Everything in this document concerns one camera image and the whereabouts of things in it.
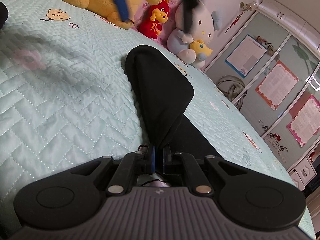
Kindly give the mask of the wardrobe with glass doors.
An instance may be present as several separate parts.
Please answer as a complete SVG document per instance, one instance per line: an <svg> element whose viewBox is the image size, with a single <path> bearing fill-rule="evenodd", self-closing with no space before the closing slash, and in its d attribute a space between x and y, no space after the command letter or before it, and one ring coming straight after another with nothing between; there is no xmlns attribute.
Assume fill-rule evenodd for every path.
<svg viewBox="0 0 320 240"><path fill-rule="evenodd" d="M319 188L319 32L275 0L252 17L206 69L310 196Z"/></svg>

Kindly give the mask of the white blue plush toy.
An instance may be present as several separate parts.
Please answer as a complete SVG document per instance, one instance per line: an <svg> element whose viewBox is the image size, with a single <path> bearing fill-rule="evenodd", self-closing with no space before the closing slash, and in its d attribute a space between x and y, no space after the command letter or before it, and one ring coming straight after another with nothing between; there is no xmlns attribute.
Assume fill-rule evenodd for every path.
<svg viewBox="0 0 320 240"><path fill-rule="evenodd" d="M222 20L217 10L210 12L201 0L198 2L191 13L192 24L188 33L183 30L183 5L178 6L175 13L176 28L167 39L167 48L184 63L202 69L213 52L208 44L215 31L221 29Z"/></svg>

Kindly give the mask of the red plush toy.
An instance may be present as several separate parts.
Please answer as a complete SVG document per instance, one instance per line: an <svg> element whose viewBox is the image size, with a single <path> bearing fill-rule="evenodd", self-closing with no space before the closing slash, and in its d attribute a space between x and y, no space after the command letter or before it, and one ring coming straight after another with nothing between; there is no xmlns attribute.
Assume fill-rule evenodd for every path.
<svg viewBox="0 0 320 240"><path fill-rule="evenodd" d="M162 0L157 5L151 5L137 30L144 36L156 40L162 32L162 25L168 21L169 0Z"/></svg>

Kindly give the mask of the light green quilted bedspread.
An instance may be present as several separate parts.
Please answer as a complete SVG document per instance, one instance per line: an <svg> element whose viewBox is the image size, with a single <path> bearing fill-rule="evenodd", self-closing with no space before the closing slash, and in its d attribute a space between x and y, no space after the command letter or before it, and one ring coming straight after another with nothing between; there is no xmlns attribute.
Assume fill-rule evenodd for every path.
<svg viewBox="0 0 320 240"><path fill-rule="evenodd" d="M125 75L132 48L157 43L61 0L1 0L1 238L20 229L25 185L147 141Z"/></svg>

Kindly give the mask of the black trousers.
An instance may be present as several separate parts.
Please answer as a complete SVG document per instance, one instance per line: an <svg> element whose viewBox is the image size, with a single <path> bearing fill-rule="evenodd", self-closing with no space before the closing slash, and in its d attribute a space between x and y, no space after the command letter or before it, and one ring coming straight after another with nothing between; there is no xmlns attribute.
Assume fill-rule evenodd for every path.
<svg viewBox="0 0 320 240"><path fill-rule="evenodd" d="M125 72L138 102L151 146L151 169L163 168L164 150L202 160L219 153L185 116L194 97L189 80L158 49L139 45L130 50Z"/></svg>

